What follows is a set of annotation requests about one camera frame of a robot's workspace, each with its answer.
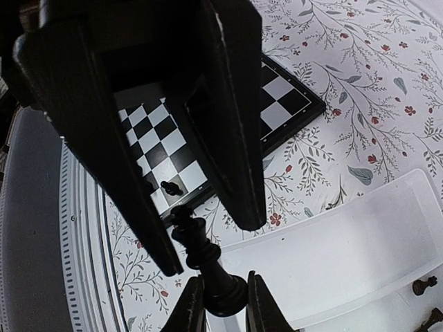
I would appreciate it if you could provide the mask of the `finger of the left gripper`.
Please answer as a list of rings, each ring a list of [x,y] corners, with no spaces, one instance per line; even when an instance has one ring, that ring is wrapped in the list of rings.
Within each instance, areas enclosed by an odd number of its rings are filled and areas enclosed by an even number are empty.
[[[110,196],[156,265],[168,277],[181,274],[87,25],[65,21],[25,33],[12,54],[56,132]]]
[[[197,158],[236,225],[258,230],[266,222],[262,18],[250,1],[201,1],[196,25],[202,75],[186,109]]]

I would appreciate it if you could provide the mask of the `black chess pawn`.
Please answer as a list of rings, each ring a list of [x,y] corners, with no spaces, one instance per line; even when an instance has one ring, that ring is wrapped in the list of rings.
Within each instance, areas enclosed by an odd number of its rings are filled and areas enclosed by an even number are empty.
[[[161,187],[170,196],[181,196],[183,194],[181,188],[174,182],[161,181]]]

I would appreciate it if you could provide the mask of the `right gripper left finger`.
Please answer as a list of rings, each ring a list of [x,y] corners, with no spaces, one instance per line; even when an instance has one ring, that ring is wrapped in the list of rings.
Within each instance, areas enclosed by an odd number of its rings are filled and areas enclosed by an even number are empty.
[[[204,332],[204,281],[201,276],[191,277],[161,332]]]

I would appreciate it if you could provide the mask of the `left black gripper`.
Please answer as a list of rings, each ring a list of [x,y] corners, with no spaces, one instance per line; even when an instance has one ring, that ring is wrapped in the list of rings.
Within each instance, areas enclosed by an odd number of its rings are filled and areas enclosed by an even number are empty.
[[[200,1],[2,1],[1,80],[20,104],[33,104],[13,59],[18,37],[79,19],[119,104],[190,90],[209,68]]]

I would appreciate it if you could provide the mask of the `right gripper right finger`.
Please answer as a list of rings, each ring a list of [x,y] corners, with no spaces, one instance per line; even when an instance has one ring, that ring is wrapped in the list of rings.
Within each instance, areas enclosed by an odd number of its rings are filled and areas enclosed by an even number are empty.
[[[248,274],[246,330],[253,332],[294,332],[284,318],[261,275]]]

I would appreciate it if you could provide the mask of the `black chess king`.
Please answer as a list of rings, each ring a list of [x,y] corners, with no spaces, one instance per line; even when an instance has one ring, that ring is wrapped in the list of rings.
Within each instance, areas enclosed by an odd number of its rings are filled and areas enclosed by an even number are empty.
[[[186,264],[198,270],[204,280],[204,306],[217,317],[230,317],[239,313],[247,304],[246,281],[227,273],[219,263],[221,248],[206,236],[206,220],[192,216],[192,210],[184,205],[171,211],[172,238],[186,249]]]

